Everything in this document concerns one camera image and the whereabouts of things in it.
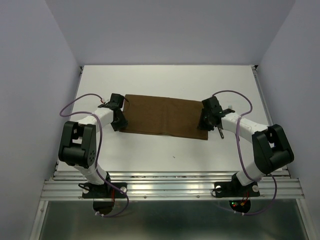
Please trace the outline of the brown cloth napkin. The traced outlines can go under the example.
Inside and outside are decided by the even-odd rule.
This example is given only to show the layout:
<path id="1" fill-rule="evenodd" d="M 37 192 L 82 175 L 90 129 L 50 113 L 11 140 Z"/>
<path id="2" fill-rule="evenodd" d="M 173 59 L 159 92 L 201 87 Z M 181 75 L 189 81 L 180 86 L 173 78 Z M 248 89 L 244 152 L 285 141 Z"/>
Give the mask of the brown cloth napkin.
<path id="1" fill-rule="evenodd" d="M 128 125 L 121 132 L 208 140 L 208 131 L 198 129 L 200 101 L 134 94 L 125 98 Z"/>

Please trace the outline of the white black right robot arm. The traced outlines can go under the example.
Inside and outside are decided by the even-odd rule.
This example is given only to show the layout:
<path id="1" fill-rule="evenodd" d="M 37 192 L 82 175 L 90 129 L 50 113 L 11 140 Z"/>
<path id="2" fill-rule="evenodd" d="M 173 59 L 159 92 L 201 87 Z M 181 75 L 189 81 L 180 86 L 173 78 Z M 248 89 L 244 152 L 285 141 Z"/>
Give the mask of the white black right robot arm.
<path id="1" fill-rule="evenodd" d="M 215 96 L 203 100 L 202 105 L 199 129 L 212 131 L 218 128 L 234 133 L 239 155 L 241 154 L 240 138 L 252 144 L 253 161 L 244 165 L 240 157 L 242 170 L 237 172 L 230 181 L 233 194 L 242 195 L 248 190 L 249 184 L 293 162 L 294 153 L 280 125 L 267 126 L 256 123 L 244 118 L 233 109 L 223 109 Z"/>

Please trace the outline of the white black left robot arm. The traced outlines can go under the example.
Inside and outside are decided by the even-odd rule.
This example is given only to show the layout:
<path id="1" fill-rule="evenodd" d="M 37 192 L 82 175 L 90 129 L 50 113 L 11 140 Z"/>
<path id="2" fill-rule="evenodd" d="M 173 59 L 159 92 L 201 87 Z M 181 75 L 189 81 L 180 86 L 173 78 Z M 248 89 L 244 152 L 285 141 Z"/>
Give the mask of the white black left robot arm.
<path id="1" fill-rule="evenodd" d="M 109 101 L 98 94 L 101 104 L 94 112 L 80 111 L 87 115 L 78 121 L 67 121 L 63 125 L 58 150 L 58 159 L 78 170 L 87 180 L 88 185 L 82 188 L 86 191 L 94 187 L 95 193 L 106 197 L 111 193 L 110 175 L 98 164 L 98 150 L 102 139 L 97 142 L 97 134 L 103 136 L 103 127 L 111 125 L 117 132 L 128 126 L 122 108 L 126 98 L 118 93 L 112 93 Z"/>

